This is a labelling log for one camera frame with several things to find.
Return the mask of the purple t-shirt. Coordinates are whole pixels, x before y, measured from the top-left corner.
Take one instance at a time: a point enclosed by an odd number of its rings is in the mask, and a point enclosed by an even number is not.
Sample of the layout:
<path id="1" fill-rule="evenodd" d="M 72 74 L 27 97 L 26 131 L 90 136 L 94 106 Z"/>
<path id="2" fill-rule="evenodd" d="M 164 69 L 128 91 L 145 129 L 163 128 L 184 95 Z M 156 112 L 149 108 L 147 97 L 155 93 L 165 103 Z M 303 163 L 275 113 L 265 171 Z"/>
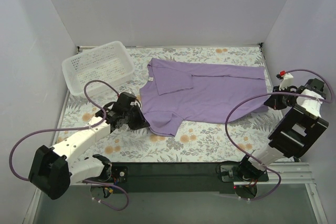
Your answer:
<path id="1" fill-rule="evenodd" d="M 183 121 L 224 123 L 266 111 L 265 69 L 151 59 L 140 89 L 150 130 L 175 136 Z"/>

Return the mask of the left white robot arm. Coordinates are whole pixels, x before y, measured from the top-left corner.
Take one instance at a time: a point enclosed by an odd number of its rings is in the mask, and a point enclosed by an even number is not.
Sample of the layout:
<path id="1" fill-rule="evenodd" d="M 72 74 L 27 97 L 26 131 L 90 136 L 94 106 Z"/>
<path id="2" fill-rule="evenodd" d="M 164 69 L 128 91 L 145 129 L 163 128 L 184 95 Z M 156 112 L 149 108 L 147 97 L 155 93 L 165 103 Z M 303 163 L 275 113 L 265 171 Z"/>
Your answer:
<path id="1" fill-rule="evenodd" d="M 88 129 L 78 131 L 52 147 L 41 146 L 35 153 L 29 182 L 55 200 L 69 186 L 86 179 L 103 183 L 119 180 L 121 169 L 114 169 L 112 162 L 101 154 L 86 157 L 83 161 L 78 161 L 78 157 L 123 125 L 131 130 L 149 127 L 138 99 L 126 92 L 98 111 L 88 123 Z"/>

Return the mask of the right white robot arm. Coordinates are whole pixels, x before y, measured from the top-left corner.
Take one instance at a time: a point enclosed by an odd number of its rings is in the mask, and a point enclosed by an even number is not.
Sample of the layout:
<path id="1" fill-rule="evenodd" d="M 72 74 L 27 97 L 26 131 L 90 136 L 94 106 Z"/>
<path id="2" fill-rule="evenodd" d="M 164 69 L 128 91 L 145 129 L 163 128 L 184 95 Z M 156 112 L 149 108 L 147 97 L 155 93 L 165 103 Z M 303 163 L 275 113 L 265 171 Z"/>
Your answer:
<path id="1" fill-rule="evenodd" d="M 300 158 L 328 128 L 322 119 L 320 107 L 326 98 L 326 84 L 317 79 L 309 79 L 300 87 L 291 85 L 292 75 L 281 77 L 280 85 L 264 105 L 274 110 L 288 108 L 289 111 L 268 136 L 270 142 L 263 148 L 245 155 L 237 163 L 220 165 L 218 173 L 224 182 L 255 182 L 266 176 L 266 167 L 282 158 Z"/>

